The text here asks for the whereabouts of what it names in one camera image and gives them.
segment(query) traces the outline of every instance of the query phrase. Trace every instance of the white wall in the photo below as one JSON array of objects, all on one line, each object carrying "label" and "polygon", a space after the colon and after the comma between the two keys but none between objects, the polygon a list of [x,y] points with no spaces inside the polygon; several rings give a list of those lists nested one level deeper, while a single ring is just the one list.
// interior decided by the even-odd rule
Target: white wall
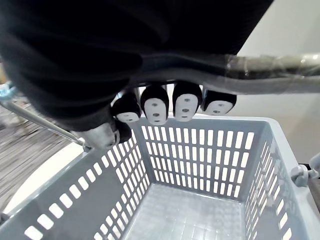
[{"label": "white wall", "polygon": [[[240,56],[320,53],[320,1],[275,0]],[[320,94],[238,96],[230,116],[276,119],[300,163],[320,152]]]}]

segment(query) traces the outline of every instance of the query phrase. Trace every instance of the basket bottom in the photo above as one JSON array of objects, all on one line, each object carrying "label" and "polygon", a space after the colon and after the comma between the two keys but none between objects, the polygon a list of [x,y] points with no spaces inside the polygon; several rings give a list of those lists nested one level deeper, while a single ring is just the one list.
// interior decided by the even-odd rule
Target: basket bottom
[{"label": "basket bottom", "polygon": [[153,184],[126,240],[244,240],[244,205]]}]

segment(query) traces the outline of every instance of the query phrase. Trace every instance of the metal rod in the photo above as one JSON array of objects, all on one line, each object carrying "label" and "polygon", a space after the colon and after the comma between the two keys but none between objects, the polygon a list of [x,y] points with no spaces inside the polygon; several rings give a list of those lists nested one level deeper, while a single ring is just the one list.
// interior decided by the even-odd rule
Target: metal rod
[{"label": "metal rod", "polygon": [[0,101],[0,105],[3,106],[5,109],[8,109],[9,111],[17,114],[18,116],[21,116],[35,124],[40,125],[41,127],[44,127],[48,129],[51,132],[54,132],[66,139],[71,140],[72,142],[79,144],[82,146],[84,144],[84,141],[78,139],[75,135],[72,133],[62,129],[61,127],[58,127],[54,125],[53,123],[49,122],[48,120],[45,120],[44,118],[34,114],[31,111],[28,111],[24,109],[21,106],[18,106],[17,104],[13,103],[12,101]]},{"label": "metal rod", "polygon": [[162,53],[146,55],[126,88],[183,80],[239,95],[320,93],[320,54],[238,57]]}]

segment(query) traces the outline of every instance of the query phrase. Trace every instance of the gray plastic basket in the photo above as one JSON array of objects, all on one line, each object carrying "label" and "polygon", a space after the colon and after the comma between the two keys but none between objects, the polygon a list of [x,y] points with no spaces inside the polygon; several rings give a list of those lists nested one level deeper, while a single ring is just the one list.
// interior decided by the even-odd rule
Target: gray plastic basket
[{"label": "gray plastic basket", "polygon": [[213,118],[131,125],[45,183],[0,228],[1,240],[315,240],[319,214],[289,172],[277,122]]}]

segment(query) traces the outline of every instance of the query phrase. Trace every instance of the plastic hinge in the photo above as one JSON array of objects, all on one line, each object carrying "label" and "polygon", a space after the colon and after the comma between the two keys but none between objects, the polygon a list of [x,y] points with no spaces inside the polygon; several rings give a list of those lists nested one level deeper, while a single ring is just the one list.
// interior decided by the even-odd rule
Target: plastic hinge
[{"label": "plastic hinge", "polygon": [[320,153],[309,161],[310,170],[305,165],[299,164],[291,170],[291,179],[298,187],[308,186],[308,179],[317,179],[320,176]]}]

